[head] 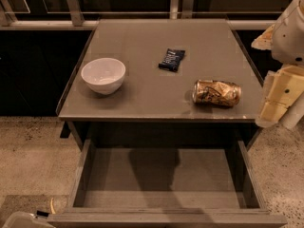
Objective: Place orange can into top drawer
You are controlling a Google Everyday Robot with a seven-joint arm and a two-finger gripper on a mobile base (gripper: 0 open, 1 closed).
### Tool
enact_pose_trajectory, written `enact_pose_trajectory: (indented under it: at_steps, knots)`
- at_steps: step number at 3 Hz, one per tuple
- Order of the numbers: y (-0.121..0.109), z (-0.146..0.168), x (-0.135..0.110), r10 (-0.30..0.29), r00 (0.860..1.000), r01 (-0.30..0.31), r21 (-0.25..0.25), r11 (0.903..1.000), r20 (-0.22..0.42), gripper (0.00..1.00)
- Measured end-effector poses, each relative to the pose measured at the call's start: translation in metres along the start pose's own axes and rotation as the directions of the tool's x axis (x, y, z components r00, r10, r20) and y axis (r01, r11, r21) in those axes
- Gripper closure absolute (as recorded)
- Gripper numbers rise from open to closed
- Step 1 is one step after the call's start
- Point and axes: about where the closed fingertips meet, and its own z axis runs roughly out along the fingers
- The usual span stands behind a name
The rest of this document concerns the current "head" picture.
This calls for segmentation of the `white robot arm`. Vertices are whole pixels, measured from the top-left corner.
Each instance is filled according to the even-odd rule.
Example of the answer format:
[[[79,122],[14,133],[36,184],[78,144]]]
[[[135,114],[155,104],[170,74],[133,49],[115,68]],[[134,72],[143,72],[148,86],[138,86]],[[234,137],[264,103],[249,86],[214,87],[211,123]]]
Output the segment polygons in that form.
[[[256,124],[295,127],[304,116],[304,0],[293,0],[251,47],[270,50],[282,64],[265,77]]]

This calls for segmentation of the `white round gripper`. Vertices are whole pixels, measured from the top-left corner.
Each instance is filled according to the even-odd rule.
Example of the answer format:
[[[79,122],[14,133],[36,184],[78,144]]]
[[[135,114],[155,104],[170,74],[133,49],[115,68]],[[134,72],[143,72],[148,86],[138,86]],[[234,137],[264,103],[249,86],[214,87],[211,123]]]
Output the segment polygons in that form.
[[[304,116],[304,66],[293,66],[304,65],[304,0],[293,0],[251,47],[272,50],[273,58],[285,64],[265,77],[256,124],[295,127]]]

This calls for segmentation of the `white robot base corner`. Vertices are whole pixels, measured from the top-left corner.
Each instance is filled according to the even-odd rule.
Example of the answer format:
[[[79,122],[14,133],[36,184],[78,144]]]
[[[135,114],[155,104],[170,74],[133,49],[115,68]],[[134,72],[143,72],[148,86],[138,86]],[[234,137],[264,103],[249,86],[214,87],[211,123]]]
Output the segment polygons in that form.
[[[38,218],[32,213],[14,212],[5,221],[2,228],[55,228],[45,218]]]

